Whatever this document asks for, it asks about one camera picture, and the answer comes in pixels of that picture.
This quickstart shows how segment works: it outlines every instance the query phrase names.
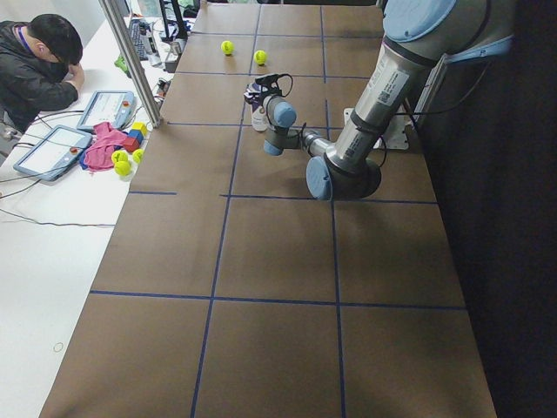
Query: sleeve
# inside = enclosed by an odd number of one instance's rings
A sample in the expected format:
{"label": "sleeve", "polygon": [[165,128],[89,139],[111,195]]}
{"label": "sleeve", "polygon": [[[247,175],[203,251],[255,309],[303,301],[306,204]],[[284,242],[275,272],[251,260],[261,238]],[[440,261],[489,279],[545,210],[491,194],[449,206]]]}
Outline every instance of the sleeve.
{"label": "sleeve", "polygon": [[30,106],[40,111],[60,111],[77,100],[78,93],[72,84],[52,81],[28,64],[13,64],[15,68],[3,70],[4,74],[11,74],[3,84]]}

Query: keyboard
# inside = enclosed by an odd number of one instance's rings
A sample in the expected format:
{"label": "keyboard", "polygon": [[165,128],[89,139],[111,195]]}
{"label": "keyboard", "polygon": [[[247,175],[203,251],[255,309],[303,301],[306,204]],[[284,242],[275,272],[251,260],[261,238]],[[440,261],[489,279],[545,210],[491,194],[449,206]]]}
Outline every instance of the keyboard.
{"label": "keyboard", "polygon": [[145,47],[141,41],[141,35],[139,33],[139,22],[141,19],[132,19],[128,26],[128,32],[130,33],[131,41],[133,42],[133,47],[138,53],[140,61],[146,61],[147,55],[145,54]]}

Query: black curtain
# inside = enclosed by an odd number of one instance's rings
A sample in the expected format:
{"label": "black curtain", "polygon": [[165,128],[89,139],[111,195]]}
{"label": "black curtain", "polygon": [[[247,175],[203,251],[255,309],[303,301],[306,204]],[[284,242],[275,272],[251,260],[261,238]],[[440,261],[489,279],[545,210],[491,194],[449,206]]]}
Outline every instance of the black curtain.
{"label": "black curtain", "polygon": [[[557,416],[556,17],[518,1],[511,53],[420,132],[499,418]],[[484,65],[451,68],[431,110]]]}

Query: black jacket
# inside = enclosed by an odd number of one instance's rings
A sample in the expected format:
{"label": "black jacket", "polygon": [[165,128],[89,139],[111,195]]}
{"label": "black jacket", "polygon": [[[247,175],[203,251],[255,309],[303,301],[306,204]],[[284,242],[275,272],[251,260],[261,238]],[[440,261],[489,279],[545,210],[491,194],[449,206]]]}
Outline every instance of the black jacket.
{"label": "black jacket", "polygon": [[77,100],[76,88],[61,83],[68,66],[38,59],[14,35],[14,26],[25,25],[0,22],[0,108],[21,132],[40,111],[59,111]]}

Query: red block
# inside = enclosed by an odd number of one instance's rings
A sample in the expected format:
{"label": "red block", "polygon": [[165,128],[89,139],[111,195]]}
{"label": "red block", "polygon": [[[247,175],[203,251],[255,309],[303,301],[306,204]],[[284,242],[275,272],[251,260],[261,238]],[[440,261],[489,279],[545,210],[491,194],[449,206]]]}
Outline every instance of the red block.
{"label": "red block", "polygon": [[122,144],[122,147],[127,152],[134,152],[137,150],[137,148],[139,148],[139,143],[135,138],[128,137],[125,139],[124,143]]}

